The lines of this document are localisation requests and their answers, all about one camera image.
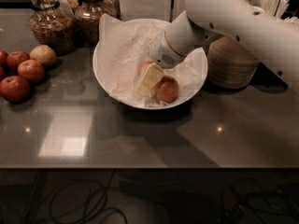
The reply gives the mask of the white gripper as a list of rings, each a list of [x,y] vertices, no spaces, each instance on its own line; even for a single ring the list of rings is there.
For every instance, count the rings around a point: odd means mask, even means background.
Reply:
[[[165,31],[160,32],[149,42],[149,57],[154,63],[143,70],[135,87],[135,93],[142,97],[162,80],[164,69],[172,69],[185,60],[185,56],[177,54],[168,44]]]

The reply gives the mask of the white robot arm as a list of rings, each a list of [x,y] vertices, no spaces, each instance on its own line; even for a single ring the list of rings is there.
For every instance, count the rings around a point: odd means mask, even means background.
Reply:
[[[185,0],[185,10],[151,39],[147,52],[152,61],[171,69],[223,35],[299,92],[299,26],[245,0]]]

